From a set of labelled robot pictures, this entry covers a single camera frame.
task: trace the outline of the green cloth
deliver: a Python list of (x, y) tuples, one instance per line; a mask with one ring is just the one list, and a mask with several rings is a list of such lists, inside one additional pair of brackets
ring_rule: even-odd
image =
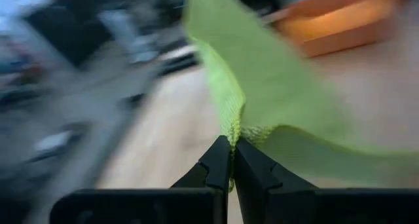
[(331, 87), (238, 0), (188, 0), (185, 26), (232, 146), (243, 136), (298, 175), (361, 186), (405, 186), (419, 174), (417, 154), (358, 137)]

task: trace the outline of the black plastic jaw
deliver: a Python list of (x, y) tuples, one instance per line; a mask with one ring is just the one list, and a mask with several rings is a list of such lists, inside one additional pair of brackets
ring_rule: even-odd
[(244, 139), (234, 179), (244, 224), (419, 223), (419, 190), (319, 189)]
[(81, 190), (53, 207), (51, 224), (227, 223), (230, 144), (219, 137), (170, 189)]
[(234, 167), (244, 224), (267, 223), (271, 214), (279, 214), (278, 206), (272, 203), (273, 192), (293, 193), (316, 188), (243, 138), (239, 139), (236, 146)]

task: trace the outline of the microfiber cloth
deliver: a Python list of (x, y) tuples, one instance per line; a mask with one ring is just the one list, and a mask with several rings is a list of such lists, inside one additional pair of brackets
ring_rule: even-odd
[(185, 27), (204, 63), (221, 131), (302, 177), (409, 187), (419, 156), (364, 141), (344, 106), (287, 43), (238, 0), (188, 0)]

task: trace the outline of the orange object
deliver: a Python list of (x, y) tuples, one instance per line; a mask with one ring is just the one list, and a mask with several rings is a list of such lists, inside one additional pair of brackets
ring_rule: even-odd
[(318, 56), (388, 38), (395, 7), (395, 0), (302, 0), (276, 28)]

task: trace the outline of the blurry background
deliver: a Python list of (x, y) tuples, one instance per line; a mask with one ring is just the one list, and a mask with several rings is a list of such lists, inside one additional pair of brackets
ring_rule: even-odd
[[(241, 1), (312, 62), (367, 138), (417, 148), (417, 0)], [(169, 187), (219, 135), (185, 0), (0, 4), (0, 222), (47, 223), (83, 187)], [(241, 222), (236, 198), (229, 218)]]

